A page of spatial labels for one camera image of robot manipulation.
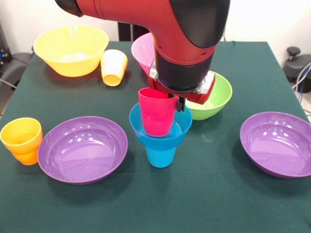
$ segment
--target green bowl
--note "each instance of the green bowl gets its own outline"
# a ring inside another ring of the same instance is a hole
[[[227,79],[220,74],[216,74],[213,90],[204,104],[186,101],[186,106],[190,108],[194,120],[205,120],[212,117],[229,102],[232,96],[232,87]]]

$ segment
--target cup rim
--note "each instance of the cup rim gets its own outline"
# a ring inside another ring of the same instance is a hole
[[[10,144],[10,143],[5,142],[5,141],[3,140],[3,138],[2,138],[3,130],[4,130],[6,127],[8,127],[10,124],[12,124],[14,121],[18,121],[18,120],[22,120],[22,119],[30,119],[30,120],[34,120],[35,122],[37,122],[37,123],[39,124],[38,133],[37,133],[32,139],[28,140],[27,142],[20,143],[20,144]],[[40,124],[40,122],[39,122],[37,119],[34,119],[34,118],[32,118],[32,117],[20,117],[20,118],[11,120],[10,122],[8,122],[8,123],[2,128],[2,130],[0,131],[0,140],[1,140],[1,142],[2,142],[3,144],[8,145],[8,146],[10,146],[10,147],[19,147],[19,146],[23,146],[23,145],[26,145],[26,144],[28,144],[28,143],[34,141],[34,140],[39,136],[39,134],[41,133],[41,131],[42,131],[41,124]]]
[[[152,99],[152,100],[165,100],[165,99],[159,99],[159,98],[152,98],[152,97],[145,96],[145,95],[143,95],[142,93],[140,93],[142,90],[145,90],[145,89],[151,89],[151,90],[154,90],[154,91],[158,91],[158,90],[152,89],[152,88],[150,88],[150,87],[145,87],[145,88],[140,89],[140,90],[138,91],[138,94],[139,94],[140,96],[144,96],[144,98],[147,98],[147,99]],[[178,98],[179,98],[179,96],[178,96],[178,95],[175,95],[174,97],[172,97],[172,98],[167,98],[166,100],[174,100],[174,99],[178,99]]]

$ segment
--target plastic cup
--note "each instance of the plastic cup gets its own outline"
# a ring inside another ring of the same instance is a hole
[[[140,67],[149,75],[150,67],[156,57],[153,35],[147,33],[137,38],[132,44],[131,51]]]
[[[126,67],[127,56],[119,50],[107,50],[101,59],[103,82],[108,86],[121,83]]]
[[[42,129],[36,119],[23,117],[9,122],[1,130],[0,140],[22,164],[33,165],[38,162]]]
[[[168,98],[168,93],[147,87],[139,90],[138,99],[146,134],[153,137],[166,136],[173,124],[178,96]]]
[[[192,124],[189,108],[175,112],[173,126],[165,137],[148,136],[142,126],[141,109],[137,103],[130,112],[130,124],[137,139],[145,147],[148,162],[158,168],[169,166],[174,159],[176,148],[182,143]]]

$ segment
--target plastic bowl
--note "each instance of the plastic bowl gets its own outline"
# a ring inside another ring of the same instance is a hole
[[[232,87],[229,81],[222,75],[215,73],[215,85],[204,104],[197,104],[186,101],[186,106],[190,109],[194,120],[205,120],[212,117],[229,102],[232,96]]]
[[[148,75],[152,62],[155,59],[154,37],[147,33],[137,38],[132,44],[132,55],[139,63],[140,67]]]
[[[258,113],[240,131],[241,143],[251,161],[279,178],[311,175],[311,124],[290,114]]]
[[[108,35],[98,28],[70,25],[40,35],[34,51],[58,74],[79,77],[96,69],[108,42]]]
[[[43,138],[38,163],[58,181],[83,185],[112,173],[126,152],[127,137],[117,123],[83,116],[59,124]]]

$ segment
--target table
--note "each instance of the table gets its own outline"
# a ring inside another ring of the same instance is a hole
[[[255,113],[282,111],[307,120],[268,44],[219,43],[211,70],[231,82],[232,99],[214,117],[193,122],[164,169],[149,165],[128,121],[137,91],[147,86],[130,47],[108,47],[129,58],[118,87],[105,86],[99,69],[86,77],[61,77],[34,56],[0,128],[14,118],[34,117],[46,134],[70,118],[106,117],[124,128],[128,153],[103,181],[73,186],[51,179],[38,165],[21,165],[1,144],[0,232],[310,232],[311,179],[266,175],[240,144],[240,127]]]

